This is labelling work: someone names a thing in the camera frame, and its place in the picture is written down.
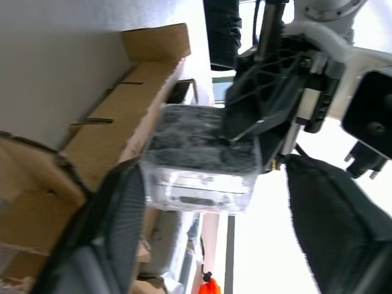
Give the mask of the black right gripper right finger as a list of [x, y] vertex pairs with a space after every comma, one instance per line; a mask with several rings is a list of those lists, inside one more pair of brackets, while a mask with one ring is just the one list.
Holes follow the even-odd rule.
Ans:
[[391, 293], [391, 217], [348, 173], [285, 161], [295, 234], [321, 293]]

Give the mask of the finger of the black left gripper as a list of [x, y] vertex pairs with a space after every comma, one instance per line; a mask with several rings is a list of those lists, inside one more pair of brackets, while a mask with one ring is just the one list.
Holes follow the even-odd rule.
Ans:
[[227, 90], [221, 135], [229, 141], [260, 135], [288, 120], [304, 90], [308, 58], [271, 55]]
[[295, 128], [290, 122], [274, 127], [258, 137], [261, 150], [261, 175], [280, 170], [285, 157], [295, 147]]

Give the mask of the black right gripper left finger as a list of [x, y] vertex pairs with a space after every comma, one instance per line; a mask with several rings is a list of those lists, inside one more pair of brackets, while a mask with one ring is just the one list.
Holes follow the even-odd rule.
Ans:
[[33, 293], [127, 293], [145, 212], [137, 164], [119, 164], [74, 215]]

